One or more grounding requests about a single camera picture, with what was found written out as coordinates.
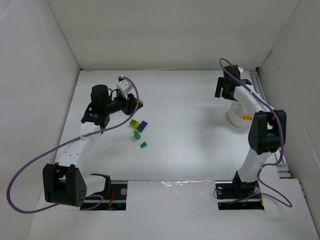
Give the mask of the yellow striped curved lego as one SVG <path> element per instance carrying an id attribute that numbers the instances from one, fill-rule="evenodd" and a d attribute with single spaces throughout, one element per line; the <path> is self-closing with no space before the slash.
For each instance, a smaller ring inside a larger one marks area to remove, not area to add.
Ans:
<path id="1" fill-rule="evenodd" d="M 243 119 L 244 119 L 245 121 L 251 121 L 251 120 L 252 120 L 252 117 L 251 117 L 250 114 L 246 114 L 246 115 L 243 116 Z"/>

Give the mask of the lime green lego with swirl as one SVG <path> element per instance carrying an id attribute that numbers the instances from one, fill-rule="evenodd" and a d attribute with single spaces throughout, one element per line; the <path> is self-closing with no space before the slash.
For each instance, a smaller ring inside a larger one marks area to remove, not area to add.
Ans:
<path id="1" fill-rule="evenodd" d="M 129 125 L 135 129 L 137 129 L 140 126 L 140 123 L 134 119 L 132 119 L 129 123 Z"/>

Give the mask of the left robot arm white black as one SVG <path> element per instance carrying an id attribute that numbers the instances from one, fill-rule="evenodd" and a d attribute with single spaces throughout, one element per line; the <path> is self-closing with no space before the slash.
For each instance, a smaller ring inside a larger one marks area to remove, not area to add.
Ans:
<path id="1" fill-rule="evenodd" d="M 87 197 L 110 194 L 110 176 L 92 173 L 83 177 L 82 167 L 89 160 L 93 145 L 106 130 L 110 116 L 123 112 L 131 117 L 143 106 L 139 96 L 131 93 L 135 88 L 134 84 L 122 79 L 116 84 L 116 97 L 112 98 L 106 85 L 98 84 L 92 87 L 91 101 L 81 119 L 76 140 L 68 144 L 59 159 L 43 168 L 46 202 L 81 207 Z"/>

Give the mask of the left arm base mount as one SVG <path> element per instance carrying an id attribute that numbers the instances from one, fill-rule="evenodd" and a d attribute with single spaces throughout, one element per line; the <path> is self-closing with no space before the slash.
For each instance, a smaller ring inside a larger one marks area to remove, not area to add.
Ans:
<path id="1" fill-rule="evenodd" d="M 110 193 L 94 193 L 103 197 L 100 205 L 96 206 L 101 198 L 98 196 L 89 196 L 85 199 L 81 210 L 90 209 L 90 211 L 125 211 L 127 207 L 128 181 L 112 180 Z"/>

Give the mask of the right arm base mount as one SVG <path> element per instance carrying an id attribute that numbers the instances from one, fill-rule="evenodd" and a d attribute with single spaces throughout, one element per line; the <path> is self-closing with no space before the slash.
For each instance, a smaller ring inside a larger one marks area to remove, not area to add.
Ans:
<path id="1" fill-rule="evenodd" d="M 214 196 L 220 211 L 228 210 L 264 210 L 257 181 L 237 185 L 233 181 L 215 181 Z"/>

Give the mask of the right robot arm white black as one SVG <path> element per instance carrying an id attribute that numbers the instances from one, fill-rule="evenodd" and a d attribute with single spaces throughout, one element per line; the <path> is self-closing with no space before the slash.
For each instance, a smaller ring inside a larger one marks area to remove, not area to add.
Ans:
<path id="1" fill-rule="evenodd" d="M 255 91 L 248 79 L 242 79 L 239 67 L 229 64 L 222 68 L 214 96 L 231 100 L 244 115 L 252 120 L 248 133 L 249 152 L 243 165 L 236 171 L 232 182 L 216 184 L 216 196 L 220 200 L 255 197 L 255 188 L 262 182 L 260 175 L 271 154 L 281 151 L 286 140 L 287 114 L 266 103 Z"/>

